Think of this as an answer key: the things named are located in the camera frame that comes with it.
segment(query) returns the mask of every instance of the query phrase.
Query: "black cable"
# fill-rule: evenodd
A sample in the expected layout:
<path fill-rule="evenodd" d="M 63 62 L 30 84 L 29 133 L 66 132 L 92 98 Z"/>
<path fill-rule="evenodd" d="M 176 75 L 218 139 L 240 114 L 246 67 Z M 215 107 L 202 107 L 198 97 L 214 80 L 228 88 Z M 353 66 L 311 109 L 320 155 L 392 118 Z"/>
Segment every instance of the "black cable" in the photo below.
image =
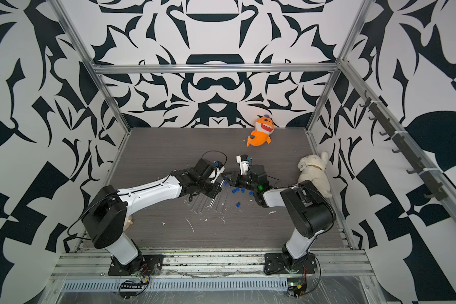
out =
<path fill-rule="evenodd" d="M 304 294 L 298 296 L 298 297 L 302 297 L 303 295 L 307 295 L 307 294 L 310 294 L 311 292 L 313 292 L 314 290 L 316 290 L 316 288 L 319 286 L 319 283 L 321 282 L 321 262 L 319 261 L 319 259 L 317 258 L 317 256 L 313 253 L 310 253 L 310 255 L 312 255 L 316 261 L 317 261 L 317 265 L 318 265 L 318 268 L 319 268 L 319 277 L 317 278 L 317 282 L 316 282 L 316 285 L 309 291 L 306 291 L 304 292 Z M 294 298 L 298 298 L 297 296 L 293 296 L 289 293 L 289 288 L 287 288 L 287 293 L 291 296 L 291 297 L 294 297 Z"/>
<path fill-rule="evenodd" d="M 276 179 L 276 180 L 277 180 L 277 181 L 275 182 L 275 184 L 273 185 L 274 189 L 276 189 L 275 185 L 277 185 L 277 183 L 280 181 L 280 179 L 274 178 L 274 177 L 272 177 L 272 176 L 270 176 L 270 175 L 267 175 L 267 177 L 268 177 L 268 178 L 271 178 L 271 179 Z"/>
<path fill-rule="evenodd" d="M 74 226 L 74 224 L 76 224 L 83 216 L 85 216 L 85 214 L 86 214 L 88 211 L 90 211 L 91 208 L 93 208 L 94 206 L 96 206 L 97 204 L 99 204 L 100 202 L 104 201 L 104 200 L 107 199 L 107 198 L 109 198 L 108 195 L 107 195 L 106 197 L 100 199 L 98 202 L 94 203 L 93 205 L 89 206 L 88 209 L 86 209 L 86 211 L 84 211 L 83 214 L 81 214 L 81 215 L 79 216 L 79 218 L 78 218 L 77 220 L 75 220 L 74 223 L 73 223 L 69 228 L 67 228 L 67 231 L 66 231 L 67 235 L 73 236 L 73 237 L 75 237 L 75 238 L 79 238 L 79 239 L 81 239 L 81 240 L 91 241 L 90 238 L 80 237 L 80 236 L 77 236 L 77 235 L 71 235 L 71 234 L 69 233 L 69 230 L 70 230 L 70 229 Z"/>
<path fill-rule="evenodd" d="M 319 286 L 319 283 L 321 282 L 321 263 L 319 262 L 319 260 L 317 259 L 317 256 L 313 253 L 311 253 L 311 255 L 316 259 L 317 261 L 317 264 L 318 264 L 318 268 L 319 268 L 319 277 L 317 278 L 317 283 L 316 283 L 316 286 L 314 286 L 311 290 L 309 290 L 308 292 L 304 293 L 304 294 L 308 294 L 308 293 L 311 293 L 313 292 L 314 290 L 316 290 L 316 288 Z"/>
<path fill-rule="evenodd" d="M 218 152 L 218 153 L 221 153 L 225 156 L 225 162 L 223 163 L 223 166 L 226 164 L 226 162 L 228 161 L 228 156 L 226 156 L 225 153 L 221 152 L 221 151 L 218 151 L 218 150 L 208 150 L 206 152 L 204 152 L 204 154 L 201 156 L 201 158 L 203 158 L 204 155 L 206 155 L 206 153 L 208 152 Z"/>

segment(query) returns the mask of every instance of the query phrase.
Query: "black mounting plate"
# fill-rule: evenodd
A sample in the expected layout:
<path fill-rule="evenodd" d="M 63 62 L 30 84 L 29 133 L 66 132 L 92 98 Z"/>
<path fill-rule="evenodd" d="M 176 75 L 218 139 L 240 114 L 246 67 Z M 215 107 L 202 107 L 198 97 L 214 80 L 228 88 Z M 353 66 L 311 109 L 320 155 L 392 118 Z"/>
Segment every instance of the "black mounting plate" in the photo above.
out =
<path fill-rule="evenodd" d="M 147 271 L 145 272 L 145 276 L 151 275 L 152 272 L 157 268 L 157 269 L 162 269 L 162 260 L 164 259 L 164 256 L 162 254 L 144 254 L 143 258 L 145 259 L 145 262 L 147 263 Z M 140 263 L 138 267 L 135 267 L 132 272 L 128 272 L 124 270 L 120 263 L 116 262 L 116 260 L 112 261 L 112 264 L 110 265 L 110 269 L 108 270 L 108 275 L 109 276 L 122 276 L 122 275 L 131 275 L 134 274 L 135 272 L 140 270 L 140 267 L 143 266 L 144 263 Z"/>
<path fill-rule="evenodd" d="M 265 254 L 265 267 L 263 271 L 267 275 L 277 273 L 300 273 L 304 272 L 304 266 L 307 269 L 307 273 L 315 273 L 316 259 L 313 255 L 308 254 L 305 257 L 305 261 L 299 264 L 297 269 L 288 271 L 282 259 L 282 253 L 266 253 Z"/>

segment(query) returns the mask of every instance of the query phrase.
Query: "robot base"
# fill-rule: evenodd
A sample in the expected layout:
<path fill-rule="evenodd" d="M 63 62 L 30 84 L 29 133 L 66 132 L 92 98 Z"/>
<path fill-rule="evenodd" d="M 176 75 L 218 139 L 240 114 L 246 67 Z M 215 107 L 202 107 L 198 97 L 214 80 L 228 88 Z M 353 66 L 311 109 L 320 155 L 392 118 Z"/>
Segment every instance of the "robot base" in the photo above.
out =
<path fill-rule="evenodd" d="M 131 275 L 140 270 L 144 264 L 147 264 L 147 271 L 144 275 L 151 275 L 155 269 L 162 269 L 162 260 L 164 256 L 161 254 L 149 254 L 144 255 L 143 260 L 140 258 L 134 259 L 127 266 L 120 264 L 120 262 L 113 257 L 108 270 L 109 276 L 122 276 L 122 275 Z"/>
<path fill-rule="evenodd" d="M 263 271 L 267 275 L 277 273 L 315 273 L 316 259 L 310 254 L 306 254 L 300 259 L 293 260 L 287 253 L 266 253 L 265 267 Z"/>

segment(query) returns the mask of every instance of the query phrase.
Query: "ventilation grille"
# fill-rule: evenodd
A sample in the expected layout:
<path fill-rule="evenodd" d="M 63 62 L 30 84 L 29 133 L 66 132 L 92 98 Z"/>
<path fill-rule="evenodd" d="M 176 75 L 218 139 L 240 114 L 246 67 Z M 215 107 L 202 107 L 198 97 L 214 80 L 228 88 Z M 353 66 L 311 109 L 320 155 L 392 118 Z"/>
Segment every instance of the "ventilation grille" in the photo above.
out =
<path fill-rule="evenodd" d="M 66 280 L 62 292 L 117 291 L 125 279 Z M 152 279 L 145 291 L 287 290 L 286 278 Z"/>

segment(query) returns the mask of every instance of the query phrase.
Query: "gray wood-grain table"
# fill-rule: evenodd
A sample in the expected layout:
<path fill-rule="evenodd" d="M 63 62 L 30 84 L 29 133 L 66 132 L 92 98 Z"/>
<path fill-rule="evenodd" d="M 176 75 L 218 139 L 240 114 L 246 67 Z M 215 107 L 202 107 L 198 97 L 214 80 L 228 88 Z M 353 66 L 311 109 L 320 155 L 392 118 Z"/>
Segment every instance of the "gray wood-grain table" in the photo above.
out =
<path fill-rule="evenodd" d="M 235 157 L 247 154 L 252 164 L 262 164 L 268 175 L 280 179 L 277 186 L 297 182 L 300 158 L 312 154 L 302 128 L 280 128 L 270 136 L 272 142 L 247 147 L 252 129 L 215 128 L 134 128 L 111 184 L 115 188 L 142 185 L 167 176 L 175 169 L 192 167 L 207 150 L 228 156 L 226 171 L 239 170 Z M 205 158 L 224 161 L 210 152 Z M 271 184 L 276 180 L 269 178 Z M 184 198 L 167 200 L 133 215 L 134 224 L 126 233 L 139 247 L 257 247 L 281 248 L 290 238 L 294 225 L 285 207 L 262 208 L 248 192 L 229 193 L 221 214 L 205 208 L 195 214 Z M 83 246 L 92 246 L 85 242 Z M 316 240 L 315 248 L 341 248 L 336 227 Z"/>

